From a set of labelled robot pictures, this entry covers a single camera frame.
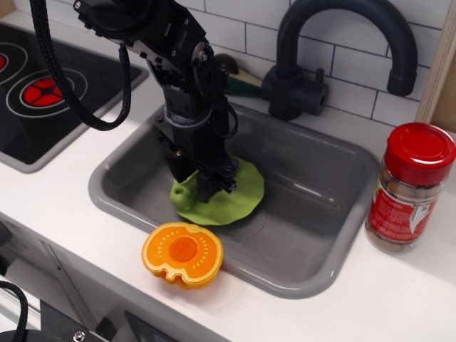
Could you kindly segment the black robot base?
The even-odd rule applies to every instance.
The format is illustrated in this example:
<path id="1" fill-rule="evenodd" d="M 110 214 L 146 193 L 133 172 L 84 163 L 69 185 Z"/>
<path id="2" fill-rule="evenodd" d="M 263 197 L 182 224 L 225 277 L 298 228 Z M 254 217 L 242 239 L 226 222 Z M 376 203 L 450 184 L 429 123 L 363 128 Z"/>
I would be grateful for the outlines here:
<path id="1" fill-rule="evenodd" d="M 141 320 L 128 315 L 131 331 L 118 332 L 111 321 L 103 319 L 88 328 L 45 301 L 29 303 L 17 285 L 1 280 L 2 341 L 165 341 L 165 335 Z"/>

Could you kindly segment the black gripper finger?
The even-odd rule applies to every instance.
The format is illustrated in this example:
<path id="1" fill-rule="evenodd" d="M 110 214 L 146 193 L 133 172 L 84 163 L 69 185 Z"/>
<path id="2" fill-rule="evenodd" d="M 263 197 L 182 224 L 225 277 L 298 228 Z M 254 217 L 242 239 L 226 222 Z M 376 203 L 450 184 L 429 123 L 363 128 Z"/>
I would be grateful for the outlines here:
<path id="1" fill-rule="evenodd" d="M 201 172 L 197 175 L 197 196 L 200 202 L 208 203 L 221 190 L 222 186 L 218 176 Z"/>
<path id="2" fill-rule="evenodd" d="M 178 182 L 184 182 L 189 177 L 196 175 L 198 169 L 190 162 L 181 149 L 175 148 L 174 145 L 164 146 L 165 159 L 167 165 Z"/>

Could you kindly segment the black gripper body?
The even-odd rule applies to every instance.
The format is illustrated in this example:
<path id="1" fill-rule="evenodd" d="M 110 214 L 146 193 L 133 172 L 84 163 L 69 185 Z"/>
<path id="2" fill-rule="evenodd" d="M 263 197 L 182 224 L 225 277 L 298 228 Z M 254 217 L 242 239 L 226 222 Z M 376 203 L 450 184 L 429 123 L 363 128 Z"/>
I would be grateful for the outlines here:
<path id="1" fill-rule="evenodd" d="M 163 152 L 165 145 L 174 145 L 199 173 L 218 176 L 222 190 L 231 193 L 237 188 L 234 176 L 238 163 L 225 149 L 225 140 L 233 137 L 238 128 L 233 107 L 216 106 L 197 118 L 185 118 L 164 106 L 156 112 L 153 123 Z"/>

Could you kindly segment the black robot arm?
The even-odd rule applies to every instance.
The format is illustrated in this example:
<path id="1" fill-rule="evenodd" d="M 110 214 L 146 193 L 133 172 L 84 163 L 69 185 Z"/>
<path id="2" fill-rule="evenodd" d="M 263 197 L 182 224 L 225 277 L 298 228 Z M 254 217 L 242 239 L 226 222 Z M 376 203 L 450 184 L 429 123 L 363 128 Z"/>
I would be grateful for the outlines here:
<path id="1" fill-rule="evenodd" d="M 76 1 L 86 28 L 147 61 L 165 98 L 154 123 L 178 182 L 197 179 L 197 199 L 236 189 L 237 162 L 225 149 L 237 114 L 224 94 L 227 72 L 204 29 L 176 1 Z"/>

